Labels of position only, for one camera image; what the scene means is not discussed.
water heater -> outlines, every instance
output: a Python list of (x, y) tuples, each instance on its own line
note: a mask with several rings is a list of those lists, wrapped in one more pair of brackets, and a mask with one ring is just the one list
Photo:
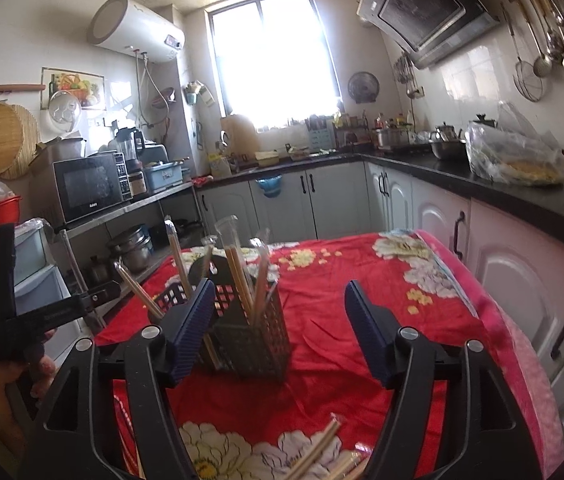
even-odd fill
[(154, 63), (175, 59), (184, 46), (184, 32), (133, 0), (107, 0), (87, 31), (89, 43), (134, 56), (146, 52)]

pink tablecloth edge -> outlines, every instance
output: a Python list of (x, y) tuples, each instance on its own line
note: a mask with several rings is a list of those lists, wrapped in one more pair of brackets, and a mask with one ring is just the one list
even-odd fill
[(417, 234), (435, 251), (460, 283), (488, 334), (497, 340), (497, 359), (529, 427), (544, 478), (564, 460), (564, 436), (558, 406), (530, 341), (486, 293), (472, 273), (439, 240)]

window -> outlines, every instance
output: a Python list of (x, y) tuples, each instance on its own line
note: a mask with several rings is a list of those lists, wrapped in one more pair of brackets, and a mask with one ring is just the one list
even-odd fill
[(249, 0), (210, 17), (227, 114), (262, 127), (333, 113), (339, 87), (312, 0)]

microwave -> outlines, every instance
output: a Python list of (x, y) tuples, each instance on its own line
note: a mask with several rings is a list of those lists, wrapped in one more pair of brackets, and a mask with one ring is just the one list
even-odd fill
[(357, 13), (425, 68), (498, 25), (479, 0), (361, 0)]
[(32, 176), (29, 191), (33, 215), (56, 229), (131, 198), (124, 158), (118, 153), (51, 162)]

metal bolt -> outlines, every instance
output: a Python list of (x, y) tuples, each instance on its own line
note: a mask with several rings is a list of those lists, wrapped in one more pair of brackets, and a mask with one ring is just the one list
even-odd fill
[(412, 341), (419, 337), (419, 332), (414, 328), (407, 326), (399, 331), (399, 335), (401, 335), (404, 339), (408, 339), (409, 341)]
[(477, 339), (471, 339), (468, 343), (466, 343), (466, 346), (469, 350), (475, 353), (480, 353), (484, 349), (484, 345), (482, 345), (481, 341), (478, 341)]
[(91, 346), (93, 346), (93, 341), (91, 341), (88, 338), (84, 338), (84, 339), (80, 339), (76, 344), (75, 344), (75, 349), (78, 352), (84, 352), (85, 350), (88, 350), (89, 348), (91, 348)]
[(151, 325), (142, 330), (142, 337), (144, 339), (153, 339), (159, 335), (159, 326)]

